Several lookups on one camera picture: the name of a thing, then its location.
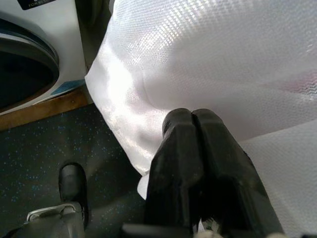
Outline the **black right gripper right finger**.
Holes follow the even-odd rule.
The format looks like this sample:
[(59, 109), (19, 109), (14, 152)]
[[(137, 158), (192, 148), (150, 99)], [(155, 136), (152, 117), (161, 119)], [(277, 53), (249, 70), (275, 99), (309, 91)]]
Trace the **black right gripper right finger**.
[(224, 238), (266, 238), (284, 230), (255, 166), (222, 119), (193, 111), (210, 196), (210, 216)]

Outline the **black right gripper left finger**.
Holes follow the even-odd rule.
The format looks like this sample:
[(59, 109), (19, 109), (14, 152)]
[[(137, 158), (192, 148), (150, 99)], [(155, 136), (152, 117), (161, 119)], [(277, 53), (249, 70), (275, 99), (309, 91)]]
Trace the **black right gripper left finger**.
[(204, 176), (191, 112), (180, 108), (168, 113), (162, 133), (149, 173), (145, 237), (190, 238), (198, 229)]

